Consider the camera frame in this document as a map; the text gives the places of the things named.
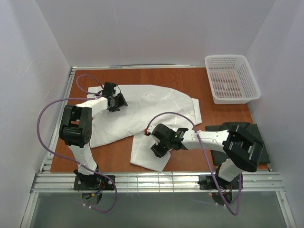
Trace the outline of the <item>white long sleeve shirt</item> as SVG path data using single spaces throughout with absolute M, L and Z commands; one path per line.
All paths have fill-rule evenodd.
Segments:
M 198 99 L 155 85 L 121 85 L 120 89 L 127 105 L 117 112 L 102 111 L 93 118 L 90 146 L 96 148 L 133 136 L 130 163 L 162 172 L 171 155 L 156 157 L 151 150 L 155 141 L 143 131 L 149 122 L 173 130 L 200 124 Z

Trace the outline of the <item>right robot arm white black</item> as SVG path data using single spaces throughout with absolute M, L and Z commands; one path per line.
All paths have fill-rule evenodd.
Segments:
M 217 182 L 225 185 L 244 171 L 256 172 L 264 147 L 261 141 L 239 125 L 217 132 L 195 132 L 188 128 L 174 131 L 160 123 L 145 129 L 144 134 L 155 140 L 151 150 L 158 158 L 171 150 L 205 148 L 225 153 L 228 159 L 218 167 L 215 174 Z

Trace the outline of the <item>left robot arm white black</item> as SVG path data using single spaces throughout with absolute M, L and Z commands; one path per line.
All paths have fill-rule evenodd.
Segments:
M 119 111 L 122 106 L 127 106 L 127 102 L 118 84 L 110 82 L 106 82 L 103 90 L 87 101 L 65 106 L 59 138 L 72 151 L 78 165 L 74 173 L 81 182 L 93 185 L 98 180 L 95 174 L 98 166 L 89 145 L 92 136 L 92 119 L 102 111 Z

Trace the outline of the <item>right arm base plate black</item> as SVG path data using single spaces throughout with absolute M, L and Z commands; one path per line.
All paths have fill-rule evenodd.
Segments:
M 226 182 L 225 180 L 218 179 L 215 175 L 219 188 L 221 190 L 236 190 L 239 187 L 240 175 L 235 177 L 232 182 Z M 198 185 L 200 190 L 217 190 L 215 181 L 212 178 L 212 175 L 199 175 Z

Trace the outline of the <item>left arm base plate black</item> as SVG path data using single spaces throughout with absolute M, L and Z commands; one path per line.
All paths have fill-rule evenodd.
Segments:
M 115 176 L 108 176 L 111 180 L 106 177 L 98 175 L 82 175 L 79 174 L 75 177 L 73 190 L 114 190 Z

